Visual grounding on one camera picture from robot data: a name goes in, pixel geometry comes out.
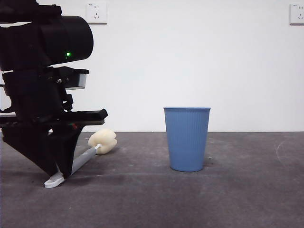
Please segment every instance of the concrete floor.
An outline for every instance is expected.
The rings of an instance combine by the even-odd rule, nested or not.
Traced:
[[[304,227],[304,133],[209,133],[204,169],[194,173],[169,168],[165,133],[117,139],[54,189],[1,143],[1,227]]]

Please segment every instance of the electrical socket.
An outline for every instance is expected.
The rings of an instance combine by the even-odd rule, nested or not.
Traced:
[[[90,2],[86,5],[86,21],[89,24],[106,24],[108,8],[106,2]]]
[[[304,25],[304,4],[290,4],[289,24]]]

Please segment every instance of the sponge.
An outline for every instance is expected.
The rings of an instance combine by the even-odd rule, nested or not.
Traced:
[[[117,144],[117,140],[115,139],[115,132],[109,129],[102,129],[96,133],[94,133],[88,141],[88,145],[92,148],[96,148],[97,145],[100,144],[96,149],[96,154],[102,155],[109,153]]]

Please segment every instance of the cup rim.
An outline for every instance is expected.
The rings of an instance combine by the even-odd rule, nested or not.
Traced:
[[[164,107],[164,109],[211,109],[210,107]]]

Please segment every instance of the blue cup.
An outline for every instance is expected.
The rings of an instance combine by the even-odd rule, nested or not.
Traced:
[[[203,168],[210,108],[164,108],[170,166],[183,172]]]

